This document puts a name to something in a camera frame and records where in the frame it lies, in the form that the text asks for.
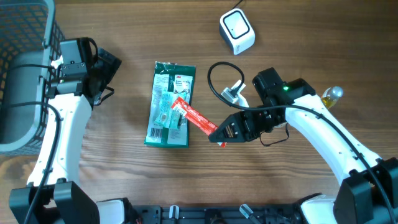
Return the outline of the red coffee stick sachet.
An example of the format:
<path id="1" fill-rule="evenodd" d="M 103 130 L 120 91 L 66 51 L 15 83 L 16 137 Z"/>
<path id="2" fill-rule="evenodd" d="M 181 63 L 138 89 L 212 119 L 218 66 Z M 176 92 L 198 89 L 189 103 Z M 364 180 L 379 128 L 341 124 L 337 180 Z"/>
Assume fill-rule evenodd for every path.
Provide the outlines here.
<path id="1" fill-rule="evenodd" d="M 207 136 L 217 130 L 217 125 L 209 121 L 197 110 L 192 108 L 185 100 L 178 97 L 171 105 L 171 108 L 179 112 L 184 118 L 193 123 L 196 127 L 201 129 Z"/>

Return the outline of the teal snack packet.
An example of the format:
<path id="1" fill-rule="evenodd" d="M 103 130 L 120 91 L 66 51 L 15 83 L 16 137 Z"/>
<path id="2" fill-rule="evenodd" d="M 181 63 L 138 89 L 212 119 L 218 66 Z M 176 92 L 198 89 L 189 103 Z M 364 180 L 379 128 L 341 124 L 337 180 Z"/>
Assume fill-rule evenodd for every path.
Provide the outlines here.
<path id="1" fill-rule="evenodd" d="M 181 113 L 174 111 L 171 106 L 174 101 L 181 97 L 183 100 L 186 98 L 187 93 L 174 93 L 162 90 L 161 99 L 159 102 L 160 112 L 157 115 L 154 123 L 168 129 L 178 129 L 180 126 Z"/>

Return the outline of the green sponge package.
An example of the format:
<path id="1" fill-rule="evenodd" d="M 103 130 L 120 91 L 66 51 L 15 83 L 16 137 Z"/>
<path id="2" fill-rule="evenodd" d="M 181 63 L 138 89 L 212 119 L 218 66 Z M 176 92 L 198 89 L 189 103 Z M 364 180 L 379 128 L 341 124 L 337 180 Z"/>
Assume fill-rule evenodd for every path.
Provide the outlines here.
<path id="1" fill-rule="evenodd" d="M 184 99 L 190 103 L 195 83 L 196 66 L 178 65 L 176 63 L 156 62 L 152 82 L 149 122 L 144 144 L 166 148 L 187 148 L 189 145 L 188 120 L 181 115 L 178 129 L 168 129 L 154 123 L 160 112 L 159 102 L 162 90 L 181 93 L 186 92 Z"/>

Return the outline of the yellow dish soap bottle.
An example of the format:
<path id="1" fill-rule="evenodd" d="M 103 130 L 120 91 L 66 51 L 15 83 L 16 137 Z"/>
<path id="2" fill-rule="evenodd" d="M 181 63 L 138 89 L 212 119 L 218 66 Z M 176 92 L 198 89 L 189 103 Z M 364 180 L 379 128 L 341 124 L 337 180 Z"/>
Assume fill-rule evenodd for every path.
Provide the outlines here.
<path id="1" fill-rule="evenodd" d="M 343 96 L 343 93 L 344 91 L 340 86 L 330 87 L 325 90 L 321 97 L 321 101 L 327 109 L 330 109 Z"/>

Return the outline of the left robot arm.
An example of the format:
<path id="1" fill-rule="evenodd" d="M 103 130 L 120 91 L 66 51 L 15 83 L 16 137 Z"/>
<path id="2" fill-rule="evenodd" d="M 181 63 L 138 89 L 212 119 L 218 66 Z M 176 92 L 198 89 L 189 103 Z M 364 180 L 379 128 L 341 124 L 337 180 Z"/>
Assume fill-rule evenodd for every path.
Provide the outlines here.
<path id="1" fill-rule="evenodd" d="M 24 188 L 14 189 L 9 207 L 19 223 L 124 223 L 121 199 L 94 202 L 79 186 L 79 162 L 86 124 L 99 106 L 121 60 L 89 37 L 63 40 L 52 62 L 48 120 L 37 163 Z"/>

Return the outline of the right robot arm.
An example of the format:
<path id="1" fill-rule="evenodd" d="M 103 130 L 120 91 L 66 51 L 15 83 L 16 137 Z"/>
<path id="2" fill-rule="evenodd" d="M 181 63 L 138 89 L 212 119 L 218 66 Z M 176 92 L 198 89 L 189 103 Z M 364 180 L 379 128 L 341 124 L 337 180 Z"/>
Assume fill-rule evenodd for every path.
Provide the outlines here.
<path id="1" fill-rule="evenodd" d="M 252 81 L 262 106 L 229 115 L 211 142 L 249 142 L 288 124 L 299 131 L 333 171 L 338 195 L 303 199 L 304 223 L 397 223 L 397 159 L 384 160 L 361 144 L 329 112 L 303 79 L 284 82 L 274 68 Z"/>

